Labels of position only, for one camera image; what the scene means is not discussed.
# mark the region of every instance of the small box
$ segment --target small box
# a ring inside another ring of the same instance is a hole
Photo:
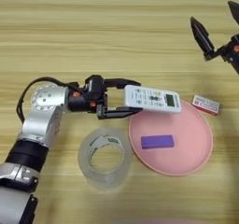
[[[219,112],[220,103],[195,94],[192,100],[192,105],[199,110],[216,116]]]

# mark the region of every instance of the purple block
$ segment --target purple block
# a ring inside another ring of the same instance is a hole
[[[174,147],[174,139],[172,135],[156,135],[142,136],[141,145],[143,149],[158,147]]]

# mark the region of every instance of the wooden table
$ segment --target wooden table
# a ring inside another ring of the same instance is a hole
[[[227,1],[0,0],[0,162],[21,128],[15,114],[21,91],[40,76],[80,83],[91,74],[125,77],[178,91],[186,101],[197,93],[222,103],[219,116],[204,114],[215,147],[199,172],[158,175],[134,155],[124,186],[108,193],[87,183],[77,151],[96,128],[127,133],[128,120],[65,116],[35,193],[35,223],[239,223],[239,77],[220,58],[205,63],[190,30],[195,16],[217,46],[226,43],[238,32]],[[111,104],[120,105],[121,93],[110,95]]]

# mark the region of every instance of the packing tape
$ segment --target packing tape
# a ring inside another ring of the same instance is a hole
[[[122,161],[112,171],[99,173],[91,166],[91,158],[97,149],[114,146],[122,152]],[[107,189],[120,184],[128,173],[132,148],[128,138],[118,129],[100,128],[90,133],[78,150],[78,164],[82,173],[96,188]]]

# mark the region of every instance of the white remote control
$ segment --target white remote control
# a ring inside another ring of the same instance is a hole
[[[178,93],[132,85],[124,88],[124,105],[166,113],[182,110]]]

